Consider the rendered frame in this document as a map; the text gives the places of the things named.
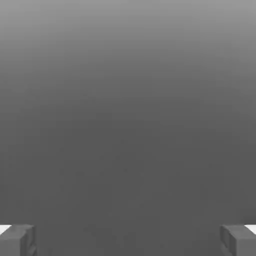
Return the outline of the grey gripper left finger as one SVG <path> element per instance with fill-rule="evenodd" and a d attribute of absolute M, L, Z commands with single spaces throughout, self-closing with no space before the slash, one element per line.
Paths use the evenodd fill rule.
<path fill-rule="evenodd" d="M 0 256 L 37 256 L 36 226 L 0 224 Z"/>

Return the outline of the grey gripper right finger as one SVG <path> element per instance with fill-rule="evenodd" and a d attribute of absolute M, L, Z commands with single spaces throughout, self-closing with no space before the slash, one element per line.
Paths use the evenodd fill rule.
<path fill-rule="evenodd" d="M 223 256 L 256 256 L 256 224 L 221 225 Z"/>

